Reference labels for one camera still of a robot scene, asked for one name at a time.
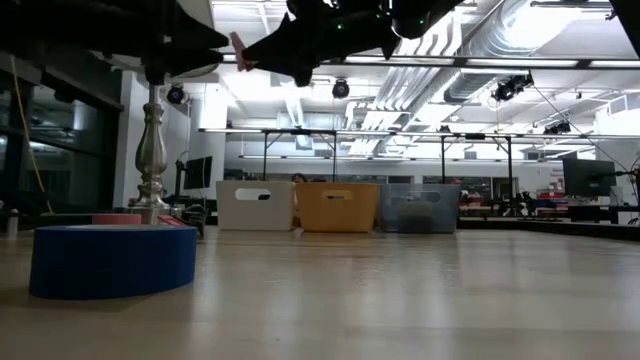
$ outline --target blue cylinder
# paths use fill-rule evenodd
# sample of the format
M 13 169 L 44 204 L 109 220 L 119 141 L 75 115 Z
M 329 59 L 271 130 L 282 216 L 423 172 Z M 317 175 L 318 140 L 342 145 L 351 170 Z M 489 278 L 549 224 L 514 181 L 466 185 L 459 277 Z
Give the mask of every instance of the blue cylinder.
M 29 292 L 89 300 L 153 294 L 193 281 L 192 227 L 86 225 L 35 231 Z

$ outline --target monitor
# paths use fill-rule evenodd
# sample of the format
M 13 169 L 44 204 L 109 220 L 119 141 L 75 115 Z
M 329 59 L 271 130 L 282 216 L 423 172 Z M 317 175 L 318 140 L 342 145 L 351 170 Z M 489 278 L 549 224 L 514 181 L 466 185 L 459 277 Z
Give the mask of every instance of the monitor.
M 609 196 L 616 186 L 616 168 L 611 161 L 563 159 L 565 195 Z
M 213 158 L 211 156 L 187 161 L 184 189 L 202 189 L 211 186 L 212 162 Z

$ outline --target fluorescent light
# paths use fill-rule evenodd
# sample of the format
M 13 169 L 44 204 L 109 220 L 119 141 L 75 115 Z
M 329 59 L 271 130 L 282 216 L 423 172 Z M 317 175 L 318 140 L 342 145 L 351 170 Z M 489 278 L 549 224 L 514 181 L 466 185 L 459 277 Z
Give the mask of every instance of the fluorescent light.
M 225 133 L 225 134 L 232 134 L 232 133 L 261 133 L 262 130 L 259 129 L 209 129 L 209 128 L 199 128 L 198 131 L 200 132 L 213 132 L 213 133 Z
M 573 150 L 569 150 L 569 151 L 561 152 L 561 153 L 559 153 L 559 154 L 550 155 L 550 156 L 545 156 L 545 158 L 547 158 L 547 159 L 557 159 L 557 158 L 559 158 L 560 156 L 573 154 L 574 152 L 579 153 L 579 152 L 583 152 L 583 151 L 587 151 L 587 150 L 592 150 L 592 149 L 595 149 L 595 146 L 591 145 L 591 146 L 586 146 L 586 147 L 579 148 L 579 149 L 573 149 Z
M 640 69 L 640 61 L 635 60 L 594 60 L 589 67 L 636 68 Z
M 352 55 L 347 56 L 346 63 L 350 64 L 372 64 L 380 63 L 385 66 L 447 66 L 452 65 L 455 59 L 441 57 L 423 57 L 423 56 L 394 56 L 389 60 L 385 60 L 381 56 L 371 55 Z
M 463 74 L 506 74 L 506 75 L 529 75 L 529 70 L 521 69 L 460 69 Z
M 391 135 L 391 134 L 395 134 L 395 132 L 393 131 L 350 131 L 350 130 L 346 130 L 346 131 L 337 131 L 338 135 Z
M 545 60 L 545 59 L 469 59 L 467 65 L 470 66 L 518 66 L 528 67 L 573 67 L 578 64 L 578 60 Z
M 323 159 L 332 159 L 333 157 L 324 157 L 324 156 L 284 156 L 283 159 L 298 159 L 298 160 L 323 160 Z
M 402 131 L 397 133 L 398 136 L 442 136 L 442 135 L 452 135 L 449 133 L 437 133 L 437 132 L 411 132 L 411 131 Z

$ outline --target gray storage bin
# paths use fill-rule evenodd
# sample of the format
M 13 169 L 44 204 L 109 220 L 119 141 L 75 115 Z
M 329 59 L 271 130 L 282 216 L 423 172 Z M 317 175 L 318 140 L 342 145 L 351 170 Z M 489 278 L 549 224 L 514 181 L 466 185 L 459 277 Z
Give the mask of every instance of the gray storage bin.
M 380 185 L 378 223 L 386 232 L 453 233 L 460 185 Z

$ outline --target yellow storage bin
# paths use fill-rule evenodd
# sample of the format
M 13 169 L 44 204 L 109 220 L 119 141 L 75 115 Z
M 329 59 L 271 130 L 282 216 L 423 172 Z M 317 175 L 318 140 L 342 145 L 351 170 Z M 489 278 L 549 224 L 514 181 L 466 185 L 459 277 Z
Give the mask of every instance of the yellow storage bin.
M 296 185 L 300 223 L 310 232 L 368 232 L 378 204 L 378 185 Z

